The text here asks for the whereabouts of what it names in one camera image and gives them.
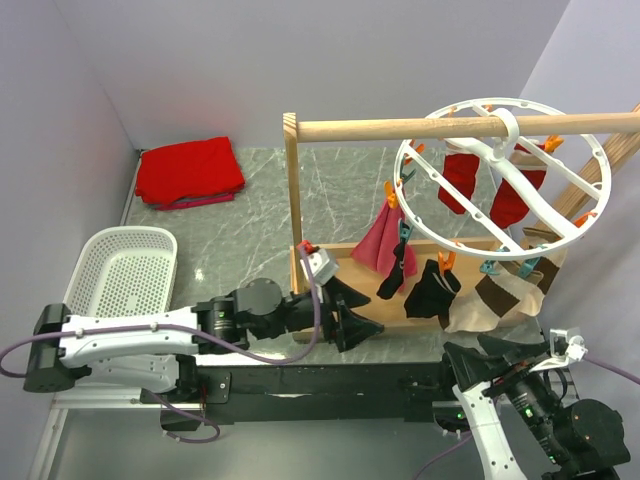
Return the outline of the cream brown striped sock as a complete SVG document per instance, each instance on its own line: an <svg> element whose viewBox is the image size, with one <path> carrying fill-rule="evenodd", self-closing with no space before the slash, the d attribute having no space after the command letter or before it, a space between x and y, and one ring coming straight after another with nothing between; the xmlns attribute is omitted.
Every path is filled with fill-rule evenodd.
<svg viewBox="0 0 640 480"><path fill-rule="evenodd" d="M489 332L539 314L549 282L539 271L520 276L520 264L499 262L495 274L484 274L466 294L452 301L440 318L445 332Z"/></svg>

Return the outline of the black striped sock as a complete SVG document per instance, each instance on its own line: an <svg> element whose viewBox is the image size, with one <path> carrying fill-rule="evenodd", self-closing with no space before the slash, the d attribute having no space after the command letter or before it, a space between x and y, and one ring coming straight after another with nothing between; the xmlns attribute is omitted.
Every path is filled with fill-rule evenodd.
<svg viewBox="0 0 640 480"><path fill-rule="evenodd" d="M408 318L438 319L442 330L450 325L450 307L461 290L461 283L451 270L440 272L437 261L429 259L421 279L404 302Z"/></svg>

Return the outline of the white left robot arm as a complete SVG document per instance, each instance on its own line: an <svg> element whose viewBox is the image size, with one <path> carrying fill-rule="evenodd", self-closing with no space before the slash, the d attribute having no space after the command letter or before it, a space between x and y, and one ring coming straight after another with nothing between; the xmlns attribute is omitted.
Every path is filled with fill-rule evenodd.
<svg viewBox="0 0 640 480"><path fill-rule="evenodd" d="M197 356L246 352L251 337L306 329L349 351L384 330L355 311L370 301L337 279L284 295L274 281L259 278L226 296L139 317L86 317L51 304L35 326L39 339L30 348L23 388L54 393L89 378L186 402L203 389Z"/></svg>

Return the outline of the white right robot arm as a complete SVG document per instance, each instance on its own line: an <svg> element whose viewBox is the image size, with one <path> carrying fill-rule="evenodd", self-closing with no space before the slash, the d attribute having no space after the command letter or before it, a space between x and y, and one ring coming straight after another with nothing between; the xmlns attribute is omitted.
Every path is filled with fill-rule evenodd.
<svg viewBox="0 0 640 480"><path fill-rule="evenodd" d="M517 343L487 334L478 347L444 345L449 367L439 374L444 395L457 399L487 479L521 479L497 413L506 398L556 471L546 479L615 479L630 461L621 415L601 401L564 405L548 381L552 371L585 360L588 349L576 329L553 329L548 341Z"/></svg>

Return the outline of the white round clip hanger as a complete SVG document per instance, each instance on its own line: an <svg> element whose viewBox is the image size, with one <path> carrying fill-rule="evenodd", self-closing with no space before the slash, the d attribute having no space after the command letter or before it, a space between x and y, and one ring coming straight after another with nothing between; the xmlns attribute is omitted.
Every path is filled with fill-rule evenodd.
<svg viewBox="0 0 640 480"><path fill-rule="evenodd" d="M612 133L618 121L610 114L568 115L550 106L516 98L473 99L452 105L453 110L465 111L465 116L453 118L448 110L440 109L422 119L394 120L389 128L389 137L398 139L401 146L395 160L393 179L399 207L408 223L425 237L441 247L487 260L525 260L564 249L581 239L597 222L608 205L611 193L611 166L598 133ZM534 145L532 139L545 134L577 135L591 149L600 174L597 180L587 180L568 167L553 154L545 153ZM420 154L413 160L424 170L428 178L445 189L465 209L477 224L491 234L499 243L496 251L480 250L445 238L431 228L412 210L399 182L403 167L403 155L408 151L408 143L413 139L441 138L450 144L475 154L497 172L512 187L516 196L523 201L551 232L559 236L555 243L525 249L511 238L496 221L483 213L471 200L467 200L453 187L436 168ZM545 200L524 175L524 170L509 158L509 149L523 146L530 154L542 162L552 173L560 175L579 192L593 201L590 211L597 213L581 228L549 201Z"/></svg>

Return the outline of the teal clip front left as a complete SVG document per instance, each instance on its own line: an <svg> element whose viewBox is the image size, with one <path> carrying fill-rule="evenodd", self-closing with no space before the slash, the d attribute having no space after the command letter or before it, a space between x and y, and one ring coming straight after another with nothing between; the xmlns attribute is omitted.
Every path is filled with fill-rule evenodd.
<svg viewBox="0 0 640 480"><path fill-rule="evenodd" d="M403 219L400 219L398 221L399 242L407 245L413 233L413 229L414 229L413 225L405 222Z"/></svg>

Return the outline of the orange clip front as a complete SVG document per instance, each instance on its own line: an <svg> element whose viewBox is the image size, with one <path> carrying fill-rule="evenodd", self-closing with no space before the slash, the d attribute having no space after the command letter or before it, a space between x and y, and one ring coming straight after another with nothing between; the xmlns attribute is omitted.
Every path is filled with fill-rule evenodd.
<svg viewBox="0 0 640 480"><path fill-rule="evenodd" d="M439 252L437 262L440 274L444 275L453 269L456 262L456 253L454 251Z"/></svg>

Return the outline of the orange clip holding pink cloth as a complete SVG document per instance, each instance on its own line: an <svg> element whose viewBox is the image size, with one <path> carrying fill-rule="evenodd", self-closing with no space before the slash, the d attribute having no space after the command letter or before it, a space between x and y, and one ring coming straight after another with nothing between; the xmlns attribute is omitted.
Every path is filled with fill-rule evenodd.
<svg viewBox="0 0 640 480"><path fill-rule="evenodd" d="M384 193L386 203L390 209L396 209L399 206L395 185L392 181L384 182Z"/></svg>

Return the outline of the teal clip left rim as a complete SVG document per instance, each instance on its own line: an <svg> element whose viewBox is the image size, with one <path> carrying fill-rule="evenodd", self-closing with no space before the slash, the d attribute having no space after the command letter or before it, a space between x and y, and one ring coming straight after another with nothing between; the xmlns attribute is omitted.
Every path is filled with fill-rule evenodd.
<svg viewBox="0 0 640 480"><path fill-rule="evenodd" d="M406 184L408 181L410 181L410 180L415 176L415 174L416 174L416 171L415 171L415 170L412 170L412 171L410 171L410 172L408 172L408 173L406 173L406 172L402 172L402 173L400 174L400 180L399 180L399 182L400 182L401 184Z"/></svg>

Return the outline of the orange clip right rim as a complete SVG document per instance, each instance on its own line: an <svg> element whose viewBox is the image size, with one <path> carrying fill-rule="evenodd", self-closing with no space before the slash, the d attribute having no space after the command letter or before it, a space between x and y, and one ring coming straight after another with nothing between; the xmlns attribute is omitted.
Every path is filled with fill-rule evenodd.
<svg viewBox="0 0 640 480"><path fill-rule="evenodd" d="M586 212L574 221L574 225L577 228L581 228L588 220L590 220L591 218L595 218L596 216L597 213L594 211Z"/></svg>

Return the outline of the left red sock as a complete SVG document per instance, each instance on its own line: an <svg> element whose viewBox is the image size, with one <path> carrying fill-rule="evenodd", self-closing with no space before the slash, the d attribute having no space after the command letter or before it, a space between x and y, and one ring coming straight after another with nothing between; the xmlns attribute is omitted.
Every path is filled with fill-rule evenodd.
<svg viewBox="0 0 640 480"><path fill-rule="evenodd" d="M446 144L442 175L467 200L471 199L475 191L479 165L480 159L475 154L450 143ZM457 215L466 212L466 209L443 188L438 191L438 199Z"/></svg>

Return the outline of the folded red cloth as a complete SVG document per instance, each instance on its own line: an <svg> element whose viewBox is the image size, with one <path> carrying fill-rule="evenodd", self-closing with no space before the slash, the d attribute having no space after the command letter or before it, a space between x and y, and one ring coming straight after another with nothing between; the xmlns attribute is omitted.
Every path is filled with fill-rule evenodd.
<svg viewBox="0 0 640 480"><path fill-rule="evenodd" d="M223 136L143 152L135 195L151 207L171 210L231 200L245 184L231 140Z"/></svg>

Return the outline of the orange clip back right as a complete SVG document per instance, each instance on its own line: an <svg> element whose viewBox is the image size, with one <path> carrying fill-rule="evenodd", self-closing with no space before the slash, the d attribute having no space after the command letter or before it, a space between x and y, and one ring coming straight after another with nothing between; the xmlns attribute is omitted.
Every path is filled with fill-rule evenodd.
<svg viewBox="0 0 640 480"><path fill-rule="evenodd" d="M559 135L549 135L543 145L543 151L547 154L553 154L562 144L564 139Z"/></svg>

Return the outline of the white perforated plastic basket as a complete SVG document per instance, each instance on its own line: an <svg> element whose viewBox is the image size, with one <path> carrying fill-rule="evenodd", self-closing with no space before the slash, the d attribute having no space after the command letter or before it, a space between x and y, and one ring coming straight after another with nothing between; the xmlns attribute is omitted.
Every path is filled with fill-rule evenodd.
<svg viewBox="0 0 640 480"><path fill-rule="evenodd" d="M98 318L165 312L171 304L178 244L166 229L119 226L84 245L64 295L72 313Z"/></svg>

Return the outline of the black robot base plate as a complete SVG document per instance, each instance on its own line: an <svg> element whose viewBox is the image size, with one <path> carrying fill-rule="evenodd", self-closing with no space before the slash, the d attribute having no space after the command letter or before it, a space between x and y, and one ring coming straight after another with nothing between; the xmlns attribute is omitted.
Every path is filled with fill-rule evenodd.
<svg viewBox="0 0 640 480"><path fill-rule="evenodd" d="M200 367L173 405L203 406L220 425L245 422L402 419L432 422L453 402L449 362Z"/></svg>

